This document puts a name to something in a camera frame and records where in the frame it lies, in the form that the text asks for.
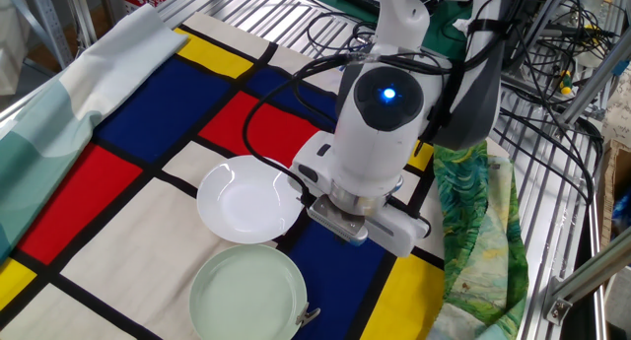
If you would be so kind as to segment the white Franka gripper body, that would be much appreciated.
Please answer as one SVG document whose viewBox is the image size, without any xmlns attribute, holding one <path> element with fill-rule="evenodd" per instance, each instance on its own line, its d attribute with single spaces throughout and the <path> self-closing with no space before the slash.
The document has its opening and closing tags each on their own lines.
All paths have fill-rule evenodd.
<svg viewBox="0 0 631 340">
<path fill-rule="evenodd" d="M 332 162 L 330 143 L 307 143 L 293 159 L 290 171 L 315 197 L 307 204 L 308 216 L 354 246 L 371 240 L 397 257 L 408 256 L 429 233 L 429 223 L 401 210 L 389 194 L 366 197 L 344 190 L 331 177 Z"/>
</svg>

